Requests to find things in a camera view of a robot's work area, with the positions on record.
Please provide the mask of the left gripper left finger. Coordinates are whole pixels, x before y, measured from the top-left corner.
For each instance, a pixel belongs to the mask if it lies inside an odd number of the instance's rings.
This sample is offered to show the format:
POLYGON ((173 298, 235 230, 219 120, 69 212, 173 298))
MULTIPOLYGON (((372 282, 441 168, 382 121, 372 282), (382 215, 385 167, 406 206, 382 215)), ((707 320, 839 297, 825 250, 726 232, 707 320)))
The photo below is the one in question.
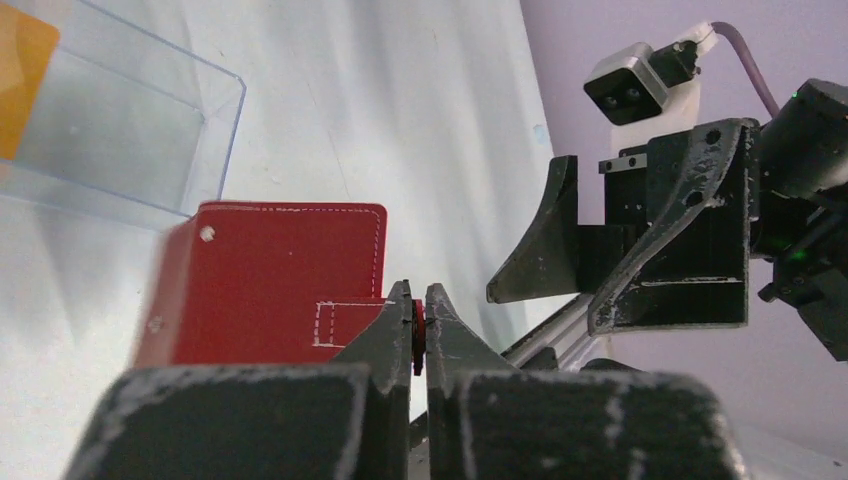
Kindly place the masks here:
POLYGON ((145 368, 104 393, 68 479, 404 479, 414 301, 312 365, 145 368))

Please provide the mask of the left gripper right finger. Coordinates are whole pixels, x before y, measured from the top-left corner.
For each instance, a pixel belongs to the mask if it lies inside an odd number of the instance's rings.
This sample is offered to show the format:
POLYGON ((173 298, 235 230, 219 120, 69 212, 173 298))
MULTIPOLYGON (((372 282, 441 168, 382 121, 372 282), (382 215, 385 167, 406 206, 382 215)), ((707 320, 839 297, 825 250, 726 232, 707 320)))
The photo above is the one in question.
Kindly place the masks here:
POLYGON ((428 287, 434 479, 745 479, 718 399, 678 374, 515 368, 428 287))

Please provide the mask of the red leather card holder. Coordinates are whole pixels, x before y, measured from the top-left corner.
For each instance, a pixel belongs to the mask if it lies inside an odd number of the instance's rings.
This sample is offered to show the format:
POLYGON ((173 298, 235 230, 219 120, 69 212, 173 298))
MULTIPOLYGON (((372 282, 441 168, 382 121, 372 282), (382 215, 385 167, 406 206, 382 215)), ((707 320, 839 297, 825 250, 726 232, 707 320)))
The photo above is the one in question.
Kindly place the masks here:
POLYGON ((387 227, 379 204, 203 203, 162 237, 132 366, 331 360, 389 301, 387 227))

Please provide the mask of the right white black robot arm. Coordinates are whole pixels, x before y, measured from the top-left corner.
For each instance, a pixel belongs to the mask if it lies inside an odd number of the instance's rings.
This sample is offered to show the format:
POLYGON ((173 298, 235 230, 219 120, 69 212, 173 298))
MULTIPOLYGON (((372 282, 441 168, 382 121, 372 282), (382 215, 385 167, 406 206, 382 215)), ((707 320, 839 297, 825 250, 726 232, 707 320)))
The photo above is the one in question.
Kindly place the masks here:
POLYGON ((486 287, 504 304, 587 301, 590 335, 735 328, 758 293, 847 358, 847 89, 811 78, 768 123, 730 118, 649 139, 599 165, 605 223, 578 222, 577 160, 550 161, 525 234, 486 287))

